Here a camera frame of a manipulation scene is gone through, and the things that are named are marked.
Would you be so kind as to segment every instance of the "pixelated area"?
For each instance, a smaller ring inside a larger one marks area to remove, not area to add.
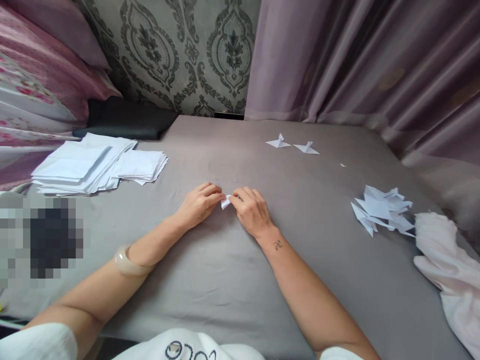
[[[0,196],[0,289],[38,288],[82,259],[89,198]]]

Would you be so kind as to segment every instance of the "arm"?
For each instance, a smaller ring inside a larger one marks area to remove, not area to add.
[[[140,266],[155,265],[185,232],[206,219],[224,198],[222,189],[209,182],[196,187],[188,193],[175,215],[131,245],[128,259]],[[147,275],[121,274],[112,259],[38,314],[23,329],[46,323],[65,324],[75,335],[78,359],[83,359],[104,325],[146,278]]]
[[[229,198],[245,229],[268,259],[301,332],[316,352],[341,347],[364,360],[380,357],[348,312],[295,252],[270,219],[257,190],[238,188]]]

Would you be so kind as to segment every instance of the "wrist tattoo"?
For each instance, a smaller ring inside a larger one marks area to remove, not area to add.
[[[198,220],[202,221],[205,217],[205,215],[207,214],[207,212],[203,212],[202,214],[200,214],[200,216],[198,217]]]

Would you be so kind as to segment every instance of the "bangle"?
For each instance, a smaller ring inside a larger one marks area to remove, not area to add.
[[[153,266],[140,266],[129,260],[127,250],[130,245],[122,245],[115,254],[115,265],[120,274],[130,277],[139,277],[149,274],[154,268]]]

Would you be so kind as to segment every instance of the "paper scrap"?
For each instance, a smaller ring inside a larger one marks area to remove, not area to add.
[[[226,199],[222,200],[220,202],[220,205],[221,205],[221,209],[222,210],[225,210],[225,208],[231,204],[230,200],[229,200],[229,197],[231,197],[232,195],[227,195],[226,196]]]
[[[399,194],[398,188],[393,188],[389,192],[382,192],[373,186],[365,186],[363,192],[364,200],[355,198],[361,206],[358,207],[351,202],[351,207],[357,220],[367,230],[370,236],[377,232],[377,225],[383,226],[390,231],[395,229],[403,235],[415,237],[407,232],[415,227],[410,223],[402,213],[412,207],[411,201],[404,201],[405,197]]]
[[[296,147],[297,149],[299,149],[301,152],[303,152],[305,154],[320,155],[320,153],[318,151],[315,151],[310,147],[310,146],[312,146],[313,143],[314,143],[313,141],[309,141],[309,142],[306,143],[306,145],[293,145],[293,146]]]
[[[278,135],[277,140],[267,141],[266,144],[272,145],[274,148],[285,148],[285,147],[292,146],[284,142],[284,137],[282,136],[282,134]]]

